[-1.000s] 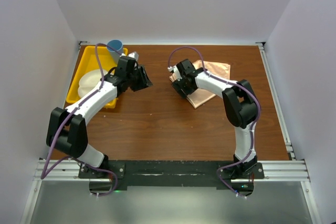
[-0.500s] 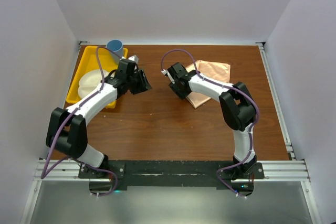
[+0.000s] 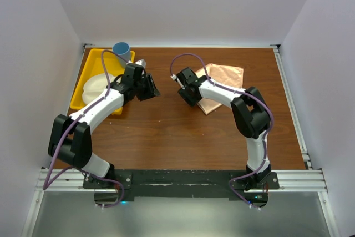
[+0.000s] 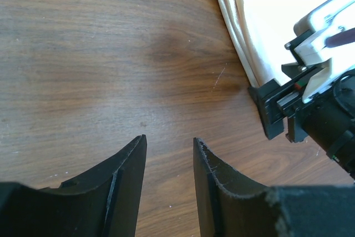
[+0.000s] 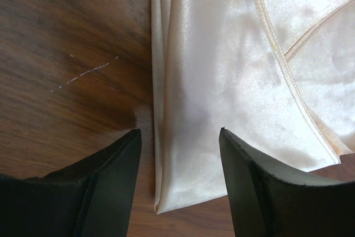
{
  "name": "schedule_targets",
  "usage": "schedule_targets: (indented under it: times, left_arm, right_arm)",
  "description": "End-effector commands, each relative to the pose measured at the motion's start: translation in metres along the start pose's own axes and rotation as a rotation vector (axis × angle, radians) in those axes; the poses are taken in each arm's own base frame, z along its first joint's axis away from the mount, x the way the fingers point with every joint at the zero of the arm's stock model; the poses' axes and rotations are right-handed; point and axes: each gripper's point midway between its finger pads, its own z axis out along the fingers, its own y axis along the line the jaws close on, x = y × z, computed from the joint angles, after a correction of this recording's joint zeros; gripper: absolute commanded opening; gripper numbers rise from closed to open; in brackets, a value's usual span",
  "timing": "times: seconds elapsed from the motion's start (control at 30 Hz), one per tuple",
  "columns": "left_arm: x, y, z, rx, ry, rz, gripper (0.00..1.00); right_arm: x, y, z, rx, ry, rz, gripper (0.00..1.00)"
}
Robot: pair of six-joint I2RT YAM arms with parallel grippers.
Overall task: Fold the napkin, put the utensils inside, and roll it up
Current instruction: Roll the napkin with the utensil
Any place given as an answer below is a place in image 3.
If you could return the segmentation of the peach cloth napkin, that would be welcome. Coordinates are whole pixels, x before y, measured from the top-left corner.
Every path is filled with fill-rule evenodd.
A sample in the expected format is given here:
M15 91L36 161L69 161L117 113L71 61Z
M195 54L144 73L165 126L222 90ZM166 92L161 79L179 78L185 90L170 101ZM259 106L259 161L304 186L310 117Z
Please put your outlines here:
M241 67L218 65L209 63L206 65L207 74L219 83L225 85L242 88L244 80L244 69ZM198 106L205 113L205 115L210 114L222 104L209 99L202 99L198 102Z

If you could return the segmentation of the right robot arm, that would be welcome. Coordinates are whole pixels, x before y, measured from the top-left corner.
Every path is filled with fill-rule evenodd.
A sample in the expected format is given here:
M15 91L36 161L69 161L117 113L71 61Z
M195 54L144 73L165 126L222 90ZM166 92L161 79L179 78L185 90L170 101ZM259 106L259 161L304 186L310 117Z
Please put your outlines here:
M236 128L246 138L248 152L246 173L233 181L247 183L248 188L262 187L271 172L267 136L274 118L259 90L227 86L207 75L198 77L190 68L172 74L171 78L180 85L178 93L188 105L193 107L207 99L232 110Z

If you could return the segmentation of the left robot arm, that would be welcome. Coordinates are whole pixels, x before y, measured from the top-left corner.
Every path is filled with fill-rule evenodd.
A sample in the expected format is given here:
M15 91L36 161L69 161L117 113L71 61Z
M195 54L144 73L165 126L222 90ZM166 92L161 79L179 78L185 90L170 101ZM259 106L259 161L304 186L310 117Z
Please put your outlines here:
M140 101L159 96L150 73L142 65L129 63L123 74L112 78L104 72L105 88L92 102L71 115L58 115L52 127L48 154L88 174L102 188L116 183L114 166L93 152L92 133L113 111L134 98Z

